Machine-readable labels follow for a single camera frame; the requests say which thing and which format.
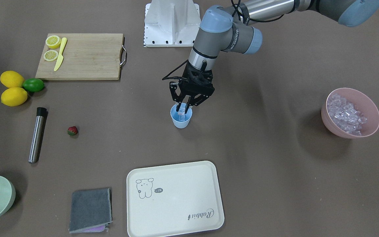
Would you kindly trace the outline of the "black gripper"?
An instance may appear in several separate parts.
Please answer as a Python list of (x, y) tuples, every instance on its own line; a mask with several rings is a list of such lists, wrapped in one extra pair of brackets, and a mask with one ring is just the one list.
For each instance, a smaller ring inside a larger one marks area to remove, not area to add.
[(212, 70), (202, 71), (190, 63), (185, 62), (182, 79), (179, 82), (170, 82), (169, 89), (173, 101), (176, 104), (176, 112), (181, 108), (184, 96), (189, 96), (185, 106), (185, 113), (193, 106), (198, 106), (207, 100), (215, 91), (212, 85)]

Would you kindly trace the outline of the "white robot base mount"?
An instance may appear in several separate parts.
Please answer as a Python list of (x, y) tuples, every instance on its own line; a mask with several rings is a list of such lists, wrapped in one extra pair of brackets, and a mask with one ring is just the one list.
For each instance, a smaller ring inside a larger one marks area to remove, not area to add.
[(145, 5), (144, 47), (192, 47), (200, 8), (192, 0), (152, 0)]

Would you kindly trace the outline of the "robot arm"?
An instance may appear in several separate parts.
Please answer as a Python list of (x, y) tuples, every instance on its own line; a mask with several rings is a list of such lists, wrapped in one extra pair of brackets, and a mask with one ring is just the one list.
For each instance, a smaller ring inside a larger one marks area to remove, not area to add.
[(368, 20), (379, 8), (379, 0), (250, 0), (233, 2), (224, 8), (214, 5), (206, 10), (181, 77), (169, 84), (172, 99), (179, 112), (187, 97), (184, 112), (198, 106), (214, 92), (212, 68), (221, 51), (256, 53), (262, 44), (262, 33), (252, 27), (280, 19), (291, 12), (312, 10), (341, 25), (355, 27)]

